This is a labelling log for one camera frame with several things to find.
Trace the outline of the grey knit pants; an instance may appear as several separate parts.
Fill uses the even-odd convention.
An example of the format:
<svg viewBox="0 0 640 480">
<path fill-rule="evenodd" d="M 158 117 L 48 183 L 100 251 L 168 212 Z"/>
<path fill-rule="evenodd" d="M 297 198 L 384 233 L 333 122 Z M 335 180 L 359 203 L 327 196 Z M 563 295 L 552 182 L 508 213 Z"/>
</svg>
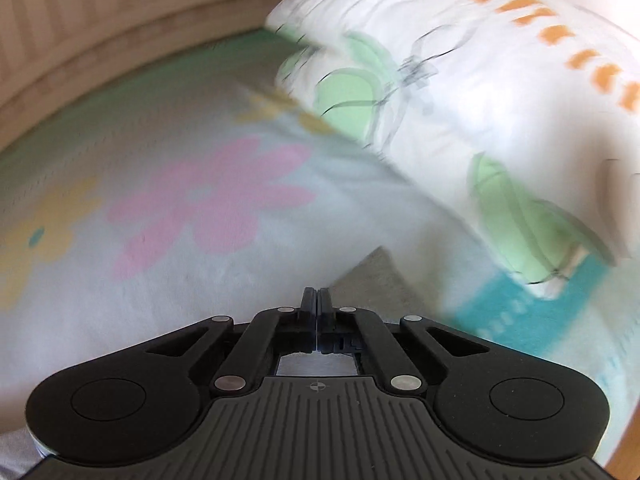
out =
<svg viewBox="0 0 640 480">
<path fill-rule="evenodd" d="M 330 287 L 334 307 L 365 308 L 385 322 L 424 315 L 422 299 L 400 274 L 390 253 L 378 247 Z"/>
</svg>

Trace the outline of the white green leaf quilt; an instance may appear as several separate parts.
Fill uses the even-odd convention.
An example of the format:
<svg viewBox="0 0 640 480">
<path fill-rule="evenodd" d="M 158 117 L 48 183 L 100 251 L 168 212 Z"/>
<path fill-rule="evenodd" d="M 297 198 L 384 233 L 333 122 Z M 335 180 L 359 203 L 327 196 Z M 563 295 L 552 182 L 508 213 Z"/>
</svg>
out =
<svg viewBox="0 0 640 480">
<path fill-rule="evenodd" d="M 277 84 L 555 297 L 639 247 L 639 43 L 564 0 L 282 0 Z"/>
</svg>

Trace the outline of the floral pastel bed sheet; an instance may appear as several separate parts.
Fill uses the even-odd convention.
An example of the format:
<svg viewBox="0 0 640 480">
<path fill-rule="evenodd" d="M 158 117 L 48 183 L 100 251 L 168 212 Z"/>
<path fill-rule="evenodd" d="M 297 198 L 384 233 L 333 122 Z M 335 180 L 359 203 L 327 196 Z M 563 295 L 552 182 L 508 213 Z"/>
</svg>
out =
<svg viewBox="0 0 640 480">
<path fill-rule="evenodd" d="M 378 247 L 425 316 L 591 376 L 609 460 L 639 399 L 639 266 L 588 258 L 540 300 L 462 224 L 273 89 L 266 32 L 139 70 L 1 156 L 1 474 L 57 370 L 215 314 L 247 321 L 330 287 Z"/>
</svg>

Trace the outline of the beige wooden bed frame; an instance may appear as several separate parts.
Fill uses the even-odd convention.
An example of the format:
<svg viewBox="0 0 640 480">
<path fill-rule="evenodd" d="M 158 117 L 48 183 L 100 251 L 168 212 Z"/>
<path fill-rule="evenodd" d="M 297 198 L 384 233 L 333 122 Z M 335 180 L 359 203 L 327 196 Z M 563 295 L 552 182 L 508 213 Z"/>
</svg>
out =
<svg viewBox="0 0 640 480">
<path fill-rule="evenodd" d="M 1 145 L 164 56 L 262 26 L 280 0 L 1 0 Z"/>
</svg>

